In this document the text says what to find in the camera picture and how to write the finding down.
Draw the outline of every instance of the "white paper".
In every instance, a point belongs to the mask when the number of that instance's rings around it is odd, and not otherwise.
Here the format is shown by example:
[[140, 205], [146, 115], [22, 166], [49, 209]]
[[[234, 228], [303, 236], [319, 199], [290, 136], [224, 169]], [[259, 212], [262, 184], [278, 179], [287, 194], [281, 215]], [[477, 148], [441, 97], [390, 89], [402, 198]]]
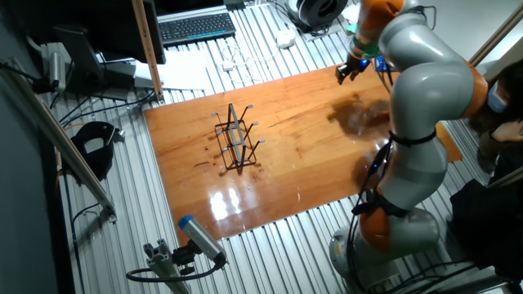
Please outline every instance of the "white paper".
[[351, 4], [342, 11], [342, 16], [351, 24], [357, 24], [360, 18], [360, 4]]
[[[176, 90], [212, 89], [203, 51], [165, 51], [165, 65], [158, 65], [162, 88]], [[135, 78], [151, 79], [149, 66], [136, 61]]]

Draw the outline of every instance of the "person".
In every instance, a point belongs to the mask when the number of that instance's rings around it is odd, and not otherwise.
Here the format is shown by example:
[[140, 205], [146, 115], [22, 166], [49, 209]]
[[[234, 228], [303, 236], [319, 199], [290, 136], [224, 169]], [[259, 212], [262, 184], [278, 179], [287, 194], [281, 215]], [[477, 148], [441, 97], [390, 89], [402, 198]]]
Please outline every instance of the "person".
[[481, 135], [478, 155], [486, 172], [500, 154], [523, 159], [523, 60], [501, 71], [471, 127]]
[[[503, 69], [471, 118], [489, 184], [523, 167], [523, 60]], [[474, 263], [509, 281], [523, 279], [523, 181], [487, 188], [476, 179], [451, 196], [451, 229]]]

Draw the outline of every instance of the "face mask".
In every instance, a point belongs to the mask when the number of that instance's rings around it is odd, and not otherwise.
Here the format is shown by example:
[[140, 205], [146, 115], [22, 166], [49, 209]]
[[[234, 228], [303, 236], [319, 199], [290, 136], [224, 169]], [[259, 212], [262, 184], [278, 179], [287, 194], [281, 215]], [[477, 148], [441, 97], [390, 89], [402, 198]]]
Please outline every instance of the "face mask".
[[487, 99], [487, 105], [497, 114], [502, 113], [507, 108], [507, 102], [501, 98], [498, 93], [498, 82], [494, 84], [492, 89], [489, 91], [489, 98]]

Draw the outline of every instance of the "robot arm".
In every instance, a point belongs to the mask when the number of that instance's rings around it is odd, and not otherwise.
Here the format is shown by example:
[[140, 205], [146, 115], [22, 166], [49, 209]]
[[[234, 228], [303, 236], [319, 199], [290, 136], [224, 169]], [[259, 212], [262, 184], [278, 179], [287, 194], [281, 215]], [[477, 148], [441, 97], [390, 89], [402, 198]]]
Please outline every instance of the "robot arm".
[[347, 62], [337, 68], [340, 83], [347, 76], [353, 80], [364, 70], [362, 60], [382, 52], [401, 73], [391, 90], [393, 152], [387, 172], [367, 193], [367, 203], [353, 211], [360, 216], [359, 233], [340, 230], [331, 241], [333, 265], [346, 278], [358, 268], [436, 246], [436, 219], [416, 208], [437, 190], [447, 170], [447, 152], [435, 126], [470, 117], [486, 100], [486, 81], [427, 27], [422, 15], [409, 13], [418, 8], [412, 0], [363, 0]]

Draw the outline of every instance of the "wooden table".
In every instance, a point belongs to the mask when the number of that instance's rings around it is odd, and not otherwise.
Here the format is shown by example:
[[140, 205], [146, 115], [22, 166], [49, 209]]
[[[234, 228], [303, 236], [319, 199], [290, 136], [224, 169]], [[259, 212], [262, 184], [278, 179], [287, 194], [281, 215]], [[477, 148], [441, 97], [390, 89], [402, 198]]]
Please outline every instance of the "wooden table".
[[[211, 114], [226, 121], [229, 103], [239, 116], [253, 105], [244, 120], [259, 124], [249, 138], [266, 142], [257, 164], [227, 171], [230, 151], [221, 151]], [[368, 108], [373, 115], [363, 119]], [[219, 239], [357, 193], [387, 138], [387, 111], [374, 71], [339, 86], [330, 67], [150, 109], [145, 119], [175, 224], [191, 214]], [[355, 119], [366, 121], [361, 134]], [[446, 130], [437, 130], [449, 161], [461, 159]]]

